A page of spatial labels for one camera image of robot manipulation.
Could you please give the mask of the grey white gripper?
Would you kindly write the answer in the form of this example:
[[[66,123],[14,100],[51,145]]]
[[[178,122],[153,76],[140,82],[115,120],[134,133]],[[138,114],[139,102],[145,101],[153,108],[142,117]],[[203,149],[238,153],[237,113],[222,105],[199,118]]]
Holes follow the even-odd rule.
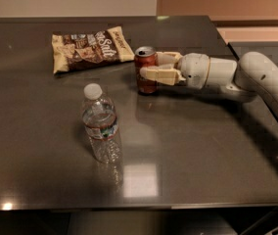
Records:
[[[177,65],[180,69],[161,69],[159,67],[146,67],[139,70],[140,75],[165,85],[175,85],[185,81],[188,87],[202,89],[209,74],[209,57],[205,54],[191,53],[182,57],[179,52],[158,52],[157,64]]]

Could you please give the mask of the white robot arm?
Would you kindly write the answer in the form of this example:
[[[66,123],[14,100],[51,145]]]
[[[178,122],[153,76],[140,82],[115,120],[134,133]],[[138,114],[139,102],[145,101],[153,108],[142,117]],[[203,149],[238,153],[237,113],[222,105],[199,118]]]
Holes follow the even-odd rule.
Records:
[[[239,60],[205,54],[159,52],[158,62],[139,70],[143,78],[166,85],[184,83],[194,92],[238,102],[260,97],[278,120],[278,67],[258,52]]]

